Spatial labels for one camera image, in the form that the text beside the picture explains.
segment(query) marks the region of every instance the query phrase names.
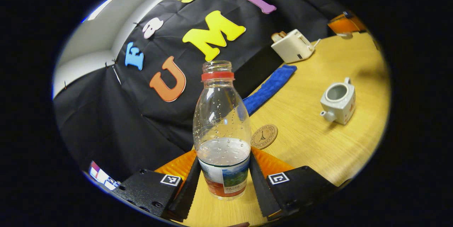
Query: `yellow letter m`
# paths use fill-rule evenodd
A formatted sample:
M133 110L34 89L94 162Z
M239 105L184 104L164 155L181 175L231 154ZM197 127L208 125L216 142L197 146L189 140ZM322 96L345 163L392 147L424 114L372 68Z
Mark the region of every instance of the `yellow letter m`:
M206 61L212 61L219 53L218 48L208 45L227 46L221 32L225 33L226 39L233 41L246 31L244 26L238 26L220 14L220 11L212 11L206 18L209 30L191 29L183 37L183 42L190 42L205 55Z

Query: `white wall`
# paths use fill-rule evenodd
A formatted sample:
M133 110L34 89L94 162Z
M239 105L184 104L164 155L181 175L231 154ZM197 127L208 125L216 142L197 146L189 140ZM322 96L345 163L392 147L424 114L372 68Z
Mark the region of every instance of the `white wall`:
M112 0L93 20L84 21L66 43L53 75L52 98L77 78L113 64L126 38L162 0Z

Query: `teapot spout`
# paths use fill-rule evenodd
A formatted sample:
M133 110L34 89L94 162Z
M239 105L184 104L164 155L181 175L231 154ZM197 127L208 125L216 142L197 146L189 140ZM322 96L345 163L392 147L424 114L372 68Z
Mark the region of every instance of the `teapot spout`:
M321 116L329 122L335 121L336 117L332 112L321 111Z

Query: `bottle label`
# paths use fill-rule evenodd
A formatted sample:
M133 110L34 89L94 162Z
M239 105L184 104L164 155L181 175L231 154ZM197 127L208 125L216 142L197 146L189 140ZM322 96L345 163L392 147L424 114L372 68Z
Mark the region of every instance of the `bottle label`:
M247 184L249 160L250 155L239 164L223 167L207 164L199 159L209 191L222 197L242 193Z

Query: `red bottle cap ring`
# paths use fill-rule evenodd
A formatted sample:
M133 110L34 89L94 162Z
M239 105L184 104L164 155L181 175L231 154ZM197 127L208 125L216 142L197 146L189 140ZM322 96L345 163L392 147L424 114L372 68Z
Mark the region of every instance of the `red bottle cap ring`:
M201 80L217 79L217 78L234 78L233 72L212 72L201 75Z

